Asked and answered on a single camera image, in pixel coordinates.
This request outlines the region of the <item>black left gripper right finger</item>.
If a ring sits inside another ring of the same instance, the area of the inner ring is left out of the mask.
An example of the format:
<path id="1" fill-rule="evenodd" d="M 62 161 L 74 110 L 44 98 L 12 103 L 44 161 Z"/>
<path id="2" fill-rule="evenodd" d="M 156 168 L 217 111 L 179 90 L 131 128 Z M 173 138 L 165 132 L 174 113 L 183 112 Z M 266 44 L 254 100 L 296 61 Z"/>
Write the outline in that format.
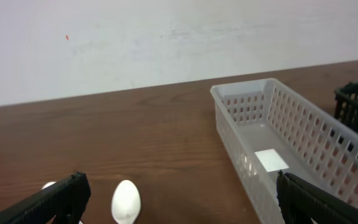
<path id="1" fill-rule="evenodd" d="M 277 199 L 286 224 L 358 224 L 358 209 L 303 180 L 278 171 Z"/>

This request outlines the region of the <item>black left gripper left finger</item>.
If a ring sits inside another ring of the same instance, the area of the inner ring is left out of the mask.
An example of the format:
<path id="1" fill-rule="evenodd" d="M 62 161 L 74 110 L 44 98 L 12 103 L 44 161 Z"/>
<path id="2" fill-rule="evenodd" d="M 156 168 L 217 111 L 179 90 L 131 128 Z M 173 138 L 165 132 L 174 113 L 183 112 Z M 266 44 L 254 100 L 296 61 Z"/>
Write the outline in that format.
<path id="1" fill-rule="evenodd" d="M 79 224 L 90 197 L 86 174 L 74 172 L 0 211 L 0 224 Z"/>

